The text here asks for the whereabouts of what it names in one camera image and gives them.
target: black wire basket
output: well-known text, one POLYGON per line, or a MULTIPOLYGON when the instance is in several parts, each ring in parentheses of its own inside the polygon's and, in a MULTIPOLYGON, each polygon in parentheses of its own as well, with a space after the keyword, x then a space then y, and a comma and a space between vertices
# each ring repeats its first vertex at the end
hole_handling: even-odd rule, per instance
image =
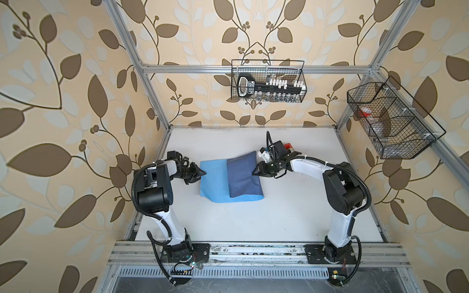
POLYGON ((366 83, 347 91, 347 103, 381 159, 415 158, 446 133, 392 76, 384 83, 366 83), (412 105, 401 100, 399 89, 412 105))
POLYGON ((299 60, 231 60, 231 99, 301 103, 307 92, 299 60))

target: wall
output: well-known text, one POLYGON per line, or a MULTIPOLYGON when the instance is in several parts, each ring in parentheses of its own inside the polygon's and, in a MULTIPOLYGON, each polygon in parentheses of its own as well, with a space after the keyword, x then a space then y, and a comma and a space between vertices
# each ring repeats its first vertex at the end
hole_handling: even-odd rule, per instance
MULTIPOLYGON (((232 59, 368 65, 400 9, 398 0, 117 2, 140 58, 152 65, 230 65, 232 59)), ((308 95, 301 105, 273 105, 250 100, 230 103, 239 98, 229 99, 230 78, 225 75, 150 77, 168 121, 185 126, 259 126, 268 120, 266 126, 330 126, 345 107, 345 92, 358 82, 356 75, 308 75, 308 95), (322 99, 329 102, 326 95, 342 78, 344 85, 334 93, 338 100, 329 106, 330 119, 323 115, 327 106, 322 99), (178 95, 193 98, 193 103, 180 106, 182 100, 171 100, 175 95, 166 79, 174 83, 178 95)))
POLYGON ((0 291, 91 292, 163 132, 132 67, 116 86, 131 63, 100 1, 0 0, 0 17, 0 291))
MULTIPOLYGON (((422 1, 382 68, 443 125, 448 133, 442 139, 466 162, 468 12, 463 0, 422 1)), ((358 121, 351 119, 341 134, 391 241, 403 244, 422 288, 469 292, 469 192, 431 149, 413 160, 380 160, 358 121)))

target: metal extrusion bar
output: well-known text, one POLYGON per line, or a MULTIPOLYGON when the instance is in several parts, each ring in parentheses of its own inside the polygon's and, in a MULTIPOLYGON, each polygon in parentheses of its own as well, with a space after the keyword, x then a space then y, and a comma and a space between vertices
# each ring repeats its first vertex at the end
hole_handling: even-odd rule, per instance
MULTIPOLYGON (((209 242, 210 259, 204 266, 243 267, 308 267, 304 250, 307 242, 209 242)), ((352 243, 358 253, 357 243, 352 243)), ((411 267, 399 243, 362 243, 361 267, 407 268, 411 267)), ((155 265, 155 256, 149 241, 118 241, 108 265, 155 265)), ((316 267, 341 267, 342 264, 318 264, 316 267)))
MULTIPOLYGON (((378 70, 372 71, 373 77, 378 82, 385 82, 386 77, 383 73, 378 70)), ((408 104, 407 100, 401 95, 397 90, 395 93, 403 101, 406 106, 410 109, 413 109, 411 105, 408 104)), ((424 119, 420 119, 422 123, 428 128, 432 129, 424 119)), ((453 173, 453 175, 459 180, 459 182, 469 190, 469 166, 448 146, 442 139, 438 139, 431 146, 432 150, 437 154, 441 161, 445 164, 446 167, 453 173)))
POLYGON ((138 57, 137 50, 134 46, 132 37, 130 36, 127 30, 127 27, 121 17, 121 14, 119 13, 119 8, 117 7, 116 2, 114 0, 104 0, 104 5, 106 6, 107 12, 109 16, 111 17, 111 20, 113 21, 114 26, 116 27, 117 32, 119 36, 121 37, 122 42, 124 43, 124 46, 127 50, 127 54, 129 55, 130 61, 132 62, 132 65, 134 66, 135 72, 137 73, 138 77, 142 81, 143 86, 146 92, 148 93, 151 106, 153 107, 153 109, 155 109, 155 112, 159 117, 162 127, 165 130, 168 130, 169 123, 165 116, 163 107, 158 101, 155 91, 153 90, 153 87, 151 86, 150 79, 145 74, 145 72, 143 72, 141 68, 141 61, 138 57))
MULTIPOLYGON (((249 68, 266 66, 246 66, 249 68)), ((282 66, 282 68, 296 69, 297 66, 282 66)), ((142 65, 145 73, 206 73, 206 74, 225 74, 231 73, 231 66, 216 65, 142 65)), ((304 74, 368 74, 369 66, 314 66, 305 65, 304 74)))
POLYGON ((376 52, 375 57, 371 61, 372 68, 379 68, 379 66, 383 64, 383 61, 389 53, 389 50, 393 46, 401 31, 409 22, 409 19, 414 14, 419 3, 420 0, 404 1, 396 19, 394 20, 391 28, 387 32, 384 40, 381 42, 381 45, 379 45, 379 49, 376 52))

